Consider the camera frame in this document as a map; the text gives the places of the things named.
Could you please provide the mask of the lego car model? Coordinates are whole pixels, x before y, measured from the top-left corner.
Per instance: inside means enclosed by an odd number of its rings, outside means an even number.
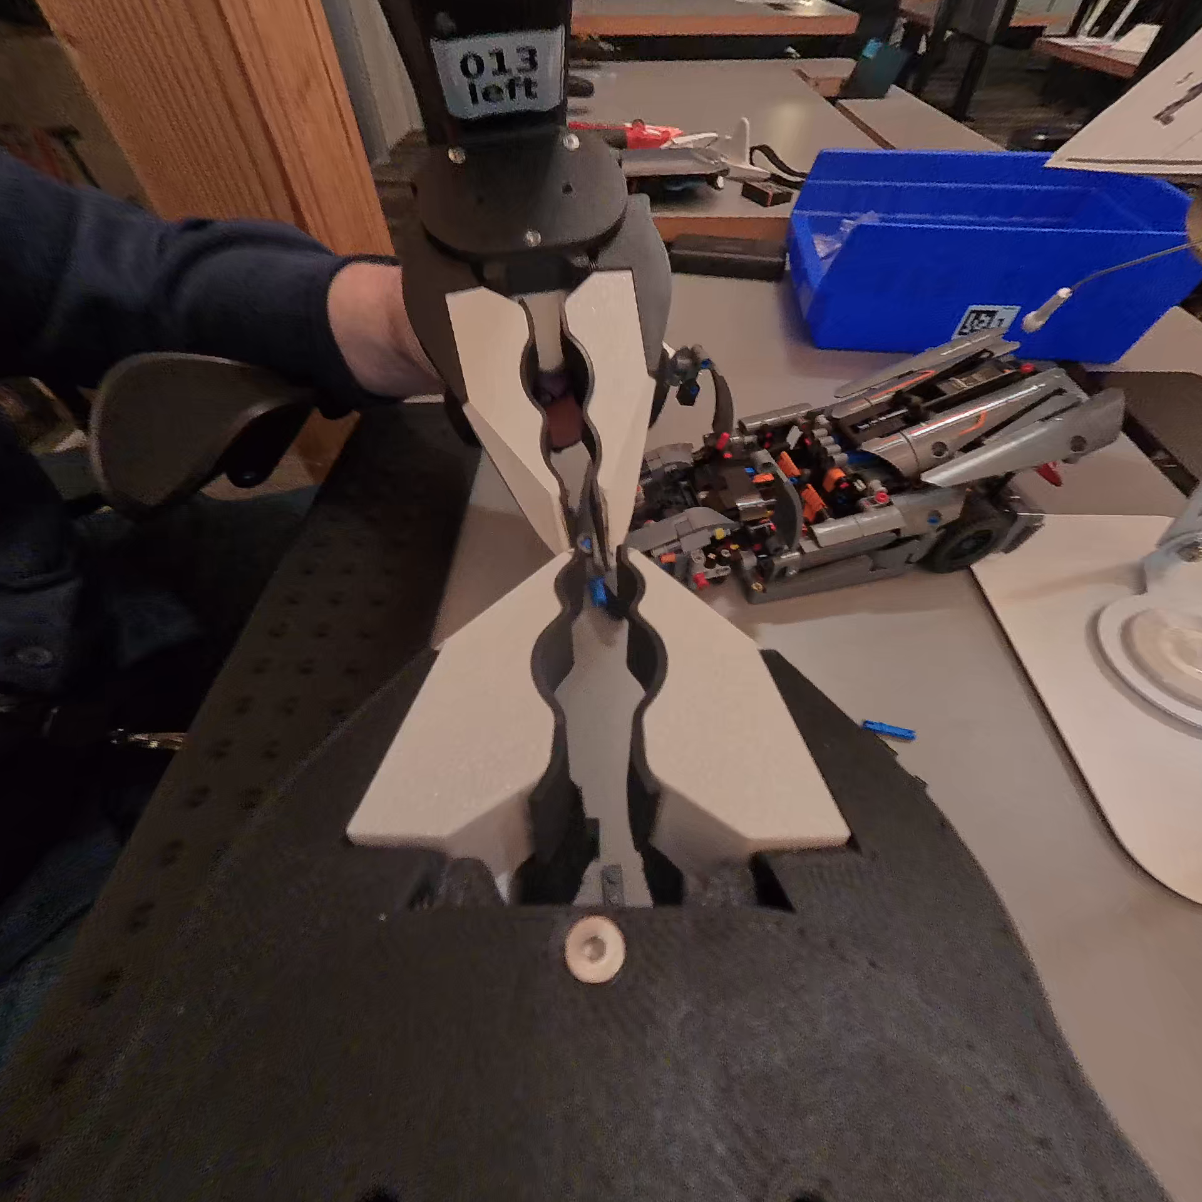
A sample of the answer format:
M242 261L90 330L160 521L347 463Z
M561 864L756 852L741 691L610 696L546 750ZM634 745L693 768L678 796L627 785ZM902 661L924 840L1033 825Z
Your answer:
M1013 551L1044 522L1014 478L1059 485L1059 465L1115 443L1126 419L1123 390L1091 392L999 330L844 384L822 407L746 417L714 360L683 347L663 355L653 415L670 390L693 404L703 374L711 428L644 454L626 544L696 593L736 579L753 603Z

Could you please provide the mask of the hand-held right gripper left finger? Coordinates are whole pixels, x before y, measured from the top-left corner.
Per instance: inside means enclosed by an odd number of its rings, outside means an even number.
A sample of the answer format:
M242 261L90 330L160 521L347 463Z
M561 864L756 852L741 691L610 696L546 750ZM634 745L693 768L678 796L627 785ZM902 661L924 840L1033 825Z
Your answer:
M597 850L557 690L587 574L581 551L556 556L430 655L351 842L478 861L522 904L576 899Z

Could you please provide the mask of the wooden desk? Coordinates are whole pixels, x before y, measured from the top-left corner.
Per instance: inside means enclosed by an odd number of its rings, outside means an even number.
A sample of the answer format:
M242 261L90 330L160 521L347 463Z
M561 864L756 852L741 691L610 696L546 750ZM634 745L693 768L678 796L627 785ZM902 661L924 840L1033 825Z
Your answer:
M827 37L860 15L829 1L574 1L579 37Z

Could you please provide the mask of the wide wooden post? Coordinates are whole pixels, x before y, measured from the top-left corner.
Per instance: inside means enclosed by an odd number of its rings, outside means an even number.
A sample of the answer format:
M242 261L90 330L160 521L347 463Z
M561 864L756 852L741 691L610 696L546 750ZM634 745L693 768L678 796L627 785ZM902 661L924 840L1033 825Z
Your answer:
M393 253L323 3L45 1L152 208Z

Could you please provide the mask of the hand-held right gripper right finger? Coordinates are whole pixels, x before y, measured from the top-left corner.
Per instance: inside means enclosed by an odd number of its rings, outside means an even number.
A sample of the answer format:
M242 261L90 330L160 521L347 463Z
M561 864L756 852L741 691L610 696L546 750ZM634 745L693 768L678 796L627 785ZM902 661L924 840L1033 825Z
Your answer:
M627 821L651 902L765 855L843 850L850 829L756 642L620 548L631 728Z

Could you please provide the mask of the blue storage bin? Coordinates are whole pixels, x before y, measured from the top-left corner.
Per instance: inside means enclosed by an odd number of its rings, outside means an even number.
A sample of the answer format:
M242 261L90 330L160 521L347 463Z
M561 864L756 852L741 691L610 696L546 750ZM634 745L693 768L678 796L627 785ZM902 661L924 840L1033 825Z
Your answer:
M922 353L974 304L1018 305L1021 353L1110 364L1200 286L1191 198L1021 151L825 149L789 215L814 345Z

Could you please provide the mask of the person's dark clothing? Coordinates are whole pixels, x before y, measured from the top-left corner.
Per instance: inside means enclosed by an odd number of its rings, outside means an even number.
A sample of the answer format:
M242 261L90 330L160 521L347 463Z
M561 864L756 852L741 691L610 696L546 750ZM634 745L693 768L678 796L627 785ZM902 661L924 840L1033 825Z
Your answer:
M1 896L64 847L120 846L314 499L202 493L147 518L84 513L3 422Z

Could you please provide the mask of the person's left forearm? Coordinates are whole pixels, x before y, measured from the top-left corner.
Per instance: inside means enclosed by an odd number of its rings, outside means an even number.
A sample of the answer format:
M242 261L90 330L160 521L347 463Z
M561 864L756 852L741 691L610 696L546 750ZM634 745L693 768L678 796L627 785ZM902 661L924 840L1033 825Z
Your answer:
M356 263L386 265L278 221L165 220L3 154L3 378L95 387L129 357L187 353L313 387L331 417L421 392L400 354L372 387L341 348L328 298Z

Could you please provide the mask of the toy space shuttle model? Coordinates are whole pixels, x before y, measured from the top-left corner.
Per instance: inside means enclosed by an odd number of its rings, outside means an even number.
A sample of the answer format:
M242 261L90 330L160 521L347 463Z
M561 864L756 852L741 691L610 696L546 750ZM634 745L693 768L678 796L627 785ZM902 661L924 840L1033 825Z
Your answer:
M644 190L703 185L723 190L730 174L720 147L723 139L714 130L689 132L641 119L620 124L577 119L569 122L569 129L601 137L617 154L627 182Z

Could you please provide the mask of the black office chair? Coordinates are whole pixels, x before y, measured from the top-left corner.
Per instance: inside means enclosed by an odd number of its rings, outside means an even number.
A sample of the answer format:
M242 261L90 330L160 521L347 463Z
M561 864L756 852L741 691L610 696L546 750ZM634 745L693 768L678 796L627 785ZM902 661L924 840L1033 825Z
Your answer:
M107 504L143 517L216 480L263 484L318 407L317 392L266 368L186 353L145 353L109 369L87 439Z

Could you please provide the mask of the person's left hand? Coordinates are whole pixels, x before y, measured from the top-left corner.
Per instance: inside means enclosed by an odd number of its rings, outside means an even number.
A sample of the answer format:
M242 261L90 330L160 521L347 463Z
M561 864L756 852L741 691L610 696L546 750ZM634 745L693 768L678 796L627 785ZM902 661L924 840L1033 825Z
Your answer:
M401 265L368 259L341 265L327 293L327 316L342 360L366 392L408 399L443 390L413 329Z

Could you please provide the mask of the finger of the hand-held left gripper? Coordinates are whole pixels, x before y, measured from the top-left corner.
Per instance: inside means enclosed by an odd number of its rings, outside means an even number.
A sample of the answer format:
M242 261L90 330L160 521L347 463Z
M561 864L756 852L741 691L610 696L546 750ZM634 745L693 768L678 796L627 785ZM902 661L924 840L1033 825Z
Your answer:
M586 375L581 404L591 437L594 524L606 551L615 552L634 514L655 387L633 273L590 275L566 298L562 325Z
M544 410L524 374L534 342L529 310L485 286L451 293L446 303L467 420L534 532L555 556L569 553L564 483L550 463Z

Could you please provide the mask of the white book stand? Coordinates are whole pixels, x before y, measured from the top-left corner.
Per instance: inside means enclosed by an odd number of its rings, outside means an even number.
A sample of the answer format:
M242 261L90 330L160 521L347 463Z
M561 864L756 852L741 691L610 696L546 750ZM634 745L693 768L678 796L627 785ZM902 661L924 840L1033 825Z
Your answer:
M1180 516L1053 514L972 569L1110 832L1201 901L1201 488Z

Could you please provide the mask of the lego instruction booklet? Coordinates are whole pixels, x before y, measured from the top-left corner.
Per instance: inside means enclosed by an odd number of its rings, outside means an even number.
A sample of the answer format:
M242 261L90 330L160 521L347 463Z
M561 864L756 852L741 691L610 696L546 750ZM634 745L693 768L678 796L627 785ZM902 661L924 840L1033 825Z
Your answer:
M1046 159L1049 170L1201 179L1201 35Z

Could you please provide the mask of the laptop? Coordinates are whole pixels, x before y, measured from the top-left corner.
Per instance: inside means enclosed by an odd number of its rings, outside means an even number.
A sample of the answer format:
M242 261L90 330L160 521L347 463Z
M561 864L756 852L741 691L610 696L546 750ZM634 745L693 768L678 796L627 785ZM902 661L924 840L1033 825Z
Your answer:
M912 59L909 49L873 37L865 42L848 80L852 99L885 97Z

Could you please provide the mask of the black perforated board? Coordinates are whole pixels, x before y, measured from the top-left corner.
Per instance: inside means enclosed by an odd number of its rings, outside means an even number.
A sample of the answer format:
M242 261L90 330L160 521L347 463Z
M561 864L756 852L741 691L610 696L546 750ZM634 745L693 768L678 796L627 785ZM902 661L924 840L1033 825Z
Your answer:
M442 405L362 418L3 1076L3 1199L50 1184L179 925L299 763L435 631L478 453Z

